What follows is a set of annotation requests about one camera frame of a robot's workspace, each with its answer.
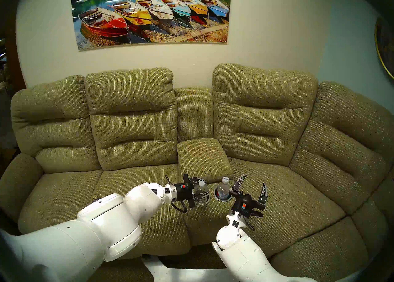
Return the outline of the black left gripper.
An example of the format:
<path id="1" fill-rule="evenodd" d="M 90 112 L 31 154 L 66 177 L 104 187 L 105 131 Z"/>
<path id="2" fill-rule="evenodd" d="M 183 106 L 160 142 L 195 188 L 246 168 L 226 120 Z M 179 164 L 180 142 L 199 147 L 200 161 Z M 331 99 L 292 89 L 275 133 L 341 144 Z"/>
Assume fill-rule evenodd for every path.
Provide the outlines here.
<path id="1" fill-rule="evenodd" d="M 203 201 L 208 202 L 210 200 L 209 192 L 197 192 L 193 194 L 194 186 L 203 181 L 207 184 L 207 181 L 198 177 L 189 177 L 188 174 L 183 175 L 183 182 L 175 184 L 177 197 L 176 201 L 181 201 L 181 204 L 186 208 L 183 201 L 187 201 L 190 208 L 195 207 L 195 202 Z"/>

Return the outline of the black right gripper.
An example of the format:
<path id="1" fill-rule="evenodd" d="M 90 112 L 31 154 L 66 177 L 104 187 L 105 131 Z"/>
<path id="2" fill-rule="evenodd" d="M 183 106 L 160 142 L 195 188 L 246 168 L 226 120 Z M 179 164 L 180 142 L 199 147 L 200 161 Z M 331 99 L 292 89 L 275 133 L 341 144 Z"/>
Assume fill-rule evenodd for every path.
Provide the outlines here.
<path id="1" fill-rule="evenodd" d="M 260 197 L 257 201 L 253 200 L 251 195 L 242 193 L 241 186 L 247 176 L 248 174 L 240 176 L 234 181 L 229 190 L 229 194 L 236 199 L 230 210 L 230 215 L 240 219 L 244 223 L 248 223 L 251 216 L 263 217 L 262 211 L 265 210 L 268 199 L 267 185 L 265 182 L 263 183 Z"/>

